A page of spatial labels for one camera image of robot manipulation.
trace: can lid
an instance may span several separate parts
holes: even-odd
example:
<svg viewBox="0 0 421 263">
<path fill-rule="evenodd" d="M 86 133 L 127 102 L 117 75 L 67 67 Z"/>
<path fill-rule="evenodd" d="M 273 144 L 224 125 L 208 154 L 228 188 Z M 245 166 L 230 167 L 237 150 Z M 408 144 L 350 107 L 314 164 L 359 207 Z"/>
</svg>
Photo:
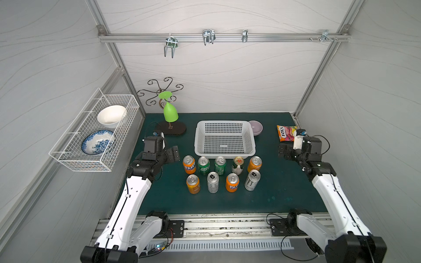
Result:
<svg viewBox="0 0 421 263">
<path fill-rule="evenodd" d="M 260 172 L 258 170 L 251 170 L 248 173 L 248 176 L 252 179 L 252 180 L 260 180 Z"/>
<path fill-rule="evenodd" d="M 253 158 L 251 158 L 251 162 L 254 165 L 261 165 L 262 164 L 262 159 L 260 159 L 259 156 L 253 156 Z"/>
<path fill-rule="evenodd" d="M 225 158 L 223 158 L 222 156 L 219 156 L 219 157 L 217 157 L 217 158 L 215 159 L 215 162 L 216 162 L 218 165 L 223 165 L 223 164 L 225 164 L 225 163 L 226 163 L 226 160 L 225 160 Z"/>
<path fill-rule="evenodd" d="M 230 173 L 226 179 L 228 180 L 228 182 L 236 184 L 238 182 L 238 175 L 236 175 L 235 173 Z"/>
<path fill-rule="evenodd" d="M 197 184 L 197 181 L 198 180 L 199 180 L 199 178 L 197 176 L 195 176 L 195 175 L 189 175 L 187 177 L 186 182 L 187 182 L 188 185 L 193 186 L 193 185 Z"/>
<path fill-rule="evenodd" d="M 186 156 L 186 157 L 184 157 L 184 159 L 183 159 L 183 163 L 185 163 L 185 164 L 187 164 L 187 165 L 192 164 L 192 163 L 193 163 L 193 161 L 194 161 L 194 158 L 193 158 L 193 156 L 191 156 L 191 155 L 187 155 L 187 156 Z"/>
<path fill-rule="evenodd" d="M 243 165 L 244 164 L 244 159 L 241 156 L 237 156 L 234 158 L 234 163 L 236 165 Z"/>
<path fill-rule="evenodd" d="M 202 156 L 199 158 L 199 160 L 197 161 L 200 165 L 207 165 L 209 163 L 209 159 Z"/>
<path fill-rule="evenodd" d="M 217 181 L 219 181 L 219 175 L 216 172 L 210 172 L 208 174 L 208 182 L 215 183 Z"/>
</svg>

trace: white wire basket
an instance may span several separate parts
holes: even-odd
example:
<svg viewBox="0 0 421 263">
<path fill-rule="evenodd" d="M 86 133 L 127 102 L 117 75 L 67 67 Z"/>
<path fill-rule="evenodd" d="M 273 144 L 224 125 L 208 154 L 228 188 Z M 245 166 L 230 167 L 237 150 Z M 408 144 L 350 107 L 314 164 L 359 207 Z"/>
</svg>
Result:
<svg viewBox="0 0 421 263">
<path fill-rule="evenodd" d="M 256 153 L 253 130 L 247 121 L 203 120 L 197 123 L 195 153 L 215 159 L 247 158 Z"/>
<path fill-rule="evenodd" d="M 104 127 L 96 118 L 101 110 L 112 105 L 126 108 L 126 114 L 115 129 Z M 99 89 L 54 145 L 49 155 L 72 171 L 111 172 L 138 110 L 139 104 L 133 95 L 104 95 Z M 102 154 L 85 154 L 82 151 L 82 142 L 98 130 L 113 131 L 114 141 L 110 140 Z"/>
</svg>

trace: pink bowl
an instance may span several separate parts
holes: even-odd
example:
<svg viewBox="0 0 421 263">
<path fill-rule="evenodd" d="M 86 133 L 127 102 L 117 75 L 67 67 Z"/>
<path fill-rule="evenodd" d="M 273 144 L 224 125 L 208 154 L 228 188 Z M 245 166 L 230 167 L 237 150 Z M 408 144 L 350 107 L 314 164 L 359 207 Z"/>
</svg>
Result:
<svg viewBox="0 0 421 263">
<path fill-rule="evenodd" d="M 263 125 L 260 122 L 251 120 L 249 123 L 251 124 L 251 129 L 253 130 L 254 136 L 259 135 L 263 131 Z"/>
</svg>

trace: blue and white bowl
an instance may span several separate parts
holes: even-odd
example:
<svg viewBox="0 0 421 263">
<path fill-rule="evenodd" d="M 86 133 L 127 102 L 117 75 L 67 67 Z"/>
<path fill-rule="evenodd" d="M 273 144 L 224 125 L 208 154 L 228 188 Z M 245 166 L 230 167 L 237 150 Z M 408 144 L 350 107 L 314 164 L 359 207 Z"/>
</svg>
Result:
<svg viewBox="0 0 421 263">
<path fill-rule="evenodd" d="M 108 143 L 110 146 L 114 143 L 114 135 L 110 130 L 98 130 L 82 142 L 82 151 L 89 155 L 102 154 Z"/>
</svg>

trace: fox's candy bag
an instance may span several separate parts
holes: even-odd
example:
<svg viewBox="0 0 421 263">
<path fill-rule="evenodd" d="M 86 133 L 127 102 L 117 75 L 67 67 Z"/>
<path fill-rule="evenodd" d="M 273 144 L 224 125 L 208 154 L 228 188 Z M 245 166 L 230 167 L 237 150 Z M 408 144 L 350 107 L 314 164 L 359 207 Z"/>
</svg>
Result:
<svg viewBox="0 0 421 263">
<path fill-rule="evenodd" d="M 297 129 L 297 126 L 279 126 L 278 135 L 280 141 L 294 141 L 294 131 Z"/>
</svg>

